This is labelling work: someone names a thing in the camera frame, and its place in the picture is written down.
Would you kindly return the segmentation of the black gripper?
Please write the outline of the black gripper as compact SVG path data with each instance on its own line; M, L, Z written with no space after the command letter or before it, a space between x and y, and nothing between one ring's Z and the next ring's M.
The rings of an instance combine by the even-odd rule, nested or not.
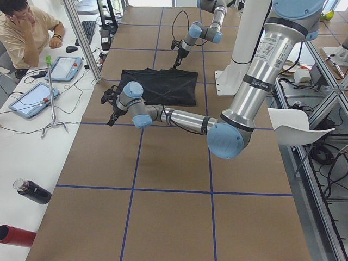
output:
M187 55L189 54L188 45L186 44L184 40L177 41L173 39L170 48L171 50L174 50L175 47L177 47L178 50L177 50L177 57L173 65L173 69L176 69L181 64L182 59L186 58Z
M119 95L121 94L121 89L117 85L112 85L110 88L106 89L103 96L101 97L101 104L109 103L113 106L113 113L107 122L108 126L113 126L119 116L123 116L127 113L127 108L125 105L117 105Z

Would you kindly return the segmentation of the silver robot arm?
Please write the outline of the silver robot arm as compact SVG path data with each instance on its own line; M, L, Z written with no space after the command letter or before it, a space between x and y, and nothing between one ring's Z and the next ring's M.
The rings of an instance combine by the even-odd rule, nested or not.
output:
M254 118L294 46L317 37L323 6L323 1L245 3L231 62L216 75L216 86L233 97L218 118L167 107L175 92L182 91L180 86L147 97L154 80L142 83L136 79L104 92L101 103L113 107L108 125L126 114L138 129L164 122L205 135L209 150L217 157L236 157L250 142Z
M173 68L176 69L183 58L186 58L196 41L201 38L212 43L219 43L222 39L222 23L227 13L227 7L231 3L223 0L216 1L197 1L197 7L201 10L213 14L212 22L209 26L204 26L201 22L195 21L191 24L183 40L172 40L171 49L178 48L176 61Z

